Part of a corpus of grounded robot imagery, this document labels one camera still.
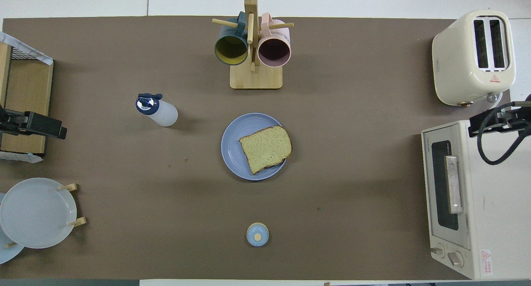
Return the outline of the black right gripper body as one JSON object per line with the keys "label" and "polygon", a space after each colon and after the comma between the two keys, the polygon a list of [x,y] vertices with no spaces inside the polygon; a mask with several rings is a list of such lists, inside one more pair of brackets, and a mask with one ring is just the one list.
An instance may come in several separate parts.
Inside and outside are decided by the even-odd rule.
{"label": "black right gripper body", "polygon": [[518,129],[524,129],[530,124],[531,120],[531,107],[530,107],[531,95],[528,95],[525,100],[514,101],[511,109],[505,108],[507,124],[510,127],[516,127]]}

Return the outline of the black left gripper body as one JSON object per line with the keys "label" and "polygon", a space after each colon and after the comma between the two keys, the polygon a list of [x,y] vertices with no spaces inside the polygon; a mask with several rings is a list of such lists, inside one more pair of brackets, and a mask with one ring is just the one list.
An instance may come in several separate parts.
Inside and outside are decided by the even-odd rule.
{"label": "black left gripper body", "polygon": [[13,111],[0,106],[0,131],[8,134],[29,134],[22,125],[28,122],[25,112]]}

